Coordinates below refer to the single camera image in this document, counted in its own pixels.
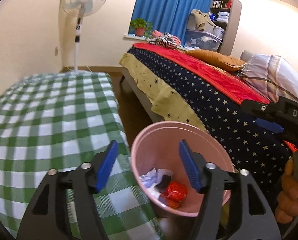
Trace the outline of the right hand orange glove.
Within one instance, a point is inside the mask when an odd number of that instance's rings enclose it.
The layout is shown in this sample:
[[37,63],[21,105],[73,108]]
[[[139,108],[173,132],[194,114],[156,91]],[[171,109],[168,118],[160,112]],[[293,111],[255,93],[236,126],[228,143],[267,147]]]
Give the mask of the right hand orange glove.
[[282,191],[278,194],[278,206],[275,219],[278,223],[287,224],[298,216],[298,182],[293,177],[294,161],[289,159],[281,178]]

